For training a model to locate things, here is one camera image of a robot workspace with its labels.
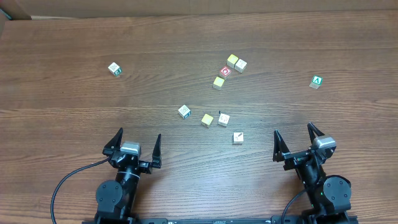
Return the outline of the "block with blue side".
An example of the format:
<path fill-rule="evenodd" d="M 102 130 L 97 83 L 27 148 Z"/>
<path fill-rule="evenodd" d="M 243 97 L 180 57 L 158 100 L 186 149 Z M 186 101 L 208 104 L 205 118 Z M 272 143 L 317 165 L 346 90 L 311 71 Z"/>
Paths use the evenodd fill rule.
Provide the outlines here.
<path fill-rule="evenodd" d="M 191 110 L 186 106 L 186 105 L 182 105 L 179 109 L 178 109 L 178 113 L 180 114 L 180 116 L 183 119 L 187 119 L 190 115 L 191 115 Z"/>

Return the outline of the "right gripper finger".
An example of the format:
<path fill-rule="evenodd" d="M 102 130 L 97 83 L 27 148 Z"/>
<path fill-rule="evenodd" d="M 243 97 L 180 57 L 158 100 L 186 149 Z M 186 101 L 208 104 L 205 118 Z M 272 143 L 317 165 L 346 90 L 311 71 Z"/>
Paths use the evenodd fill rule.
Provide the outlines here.
<path fill-rule="evenodd" d="M 280 135 L 279 131 L 276 129 L 274 131 L 274 152 L 273 161 L 281 162 L 290 154 L 289 148 L 287 147 L 285 141 Z"/>
<path fill-rule="evenodd" d="M 321 132 L 312 122 L 307 124 L 308 133 L 310 136 L 310 142 L 313 143 L 314 139 L 319 136 L 324 136 L 325 134 Z"/>

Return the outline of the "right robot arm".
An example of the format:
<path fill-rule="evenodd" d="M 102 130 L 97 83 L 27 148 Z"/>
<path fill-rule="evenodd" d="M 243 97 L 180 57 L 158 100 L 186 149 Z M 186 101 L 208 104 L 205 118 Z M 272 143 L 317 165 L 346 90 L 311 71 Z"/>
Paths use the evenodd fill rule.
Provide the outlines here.
<path fill-rule="evenodd" d="M 336 141 L 321 132 L 313 123 L 307 124 L 311 145 L 308 149 L 292 153 L 278 130 L 274 131 L 273 161 L 283 162 L 285 170 L 295 170 L 304 189 L 285 206 L 281 216 L 273 216 L 272 223 L 305 224 L 358 224 L 351 209 L 351 182 L 340 175 L 326 175 L 322 165 L 335 149 Z M 300 215 L 287 216 L 287 210 L 300 196 L 308 195 L 311 209 Z"/>

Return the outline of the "white block with brush picture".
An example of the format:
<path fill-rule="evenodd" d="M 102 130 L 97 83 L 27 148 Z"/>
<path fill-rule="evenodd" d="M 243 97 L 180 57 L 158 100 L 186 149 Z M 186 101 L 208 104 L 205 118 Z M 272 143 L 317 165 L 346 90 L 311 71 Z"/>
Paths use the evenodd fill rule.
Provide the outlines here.
<path fill-rule="evenodd" d="M 233 133 L 233 144 L 242 144 L 244 142 L 244 133 Z"/>

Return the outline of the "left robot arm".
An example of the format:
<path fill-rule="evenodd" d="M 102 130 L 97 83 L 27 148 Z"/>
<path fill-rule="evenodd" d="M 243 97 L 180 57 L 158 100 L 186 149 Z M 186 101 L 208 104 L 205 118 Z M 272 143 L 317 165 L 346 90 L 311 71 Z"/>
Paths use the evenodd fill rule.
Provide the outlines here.
<path fill-rule="evenodd" d="M 161 135 L 157 137 L 150 162 L 140 160 L 141 145 L 138 142 L 122 142 L 122 136 L 121 128 L 103 148 L 109 164 L 118 171 L 114 180 L 101 183 L 96 190 L 95 223 L 140 223 L 139 216 L 132 213 L 132 207 L 141 174 L 151 174 L 154 168 L 162 166 Z"/>

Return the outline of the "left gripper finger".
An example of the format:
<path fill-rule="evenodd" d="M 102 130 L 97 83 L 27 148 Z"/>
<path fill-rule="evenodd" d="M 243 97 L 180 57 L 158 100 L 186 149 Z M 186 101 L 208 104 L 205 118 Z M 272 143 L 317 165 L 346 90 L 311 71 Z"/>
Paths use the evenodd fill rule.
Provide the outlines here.
<path fill-rule="evenodd" d="M 105 145 L 104 152 L 115 152 L 120 150 L 123 128 L 120 128 L 115 136 Z"/>
<path fill-rule="evenodd" d="M 161 156 L 161 137 L 159 134 L 152 152 L 152 167 L 160 169 L 162 166 L 162 156 Z"/>

